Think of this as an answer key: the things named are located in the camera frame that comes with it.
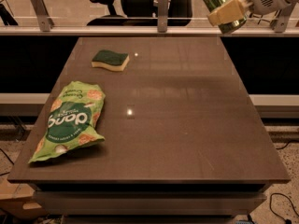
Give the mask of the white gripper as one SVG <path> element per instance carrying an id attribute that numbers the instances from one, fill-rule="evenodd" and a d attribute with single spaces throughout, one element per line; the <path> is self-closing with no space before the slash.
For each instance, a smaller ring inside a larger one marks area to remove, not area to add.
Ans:
<path id="1" fill-rule="evenodd" d="M 281 10 L 290 5 L 288 0 L 247 0 L 249 2 L 249 11 L 266 15 L 277 10 Z M 227 24 L 244 18 L 245 9 L 240 0 L 229 0 L 220 7 L 215 8 L 207 16 L 212 26 Z"/>

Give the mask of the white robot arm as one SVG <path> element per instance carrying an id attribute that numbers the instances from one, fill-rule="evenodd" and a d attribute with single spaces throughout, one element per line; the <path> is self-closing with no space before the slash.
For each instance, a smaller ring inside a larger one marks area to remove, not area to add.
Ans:
<path id="1" fill-rule="evenodd" d="M 247 11 L 257 15 L 266 15 L 298 3 L 299 0 L 228 0 L 207 16 L 215 25 L 240 20 Z"/>

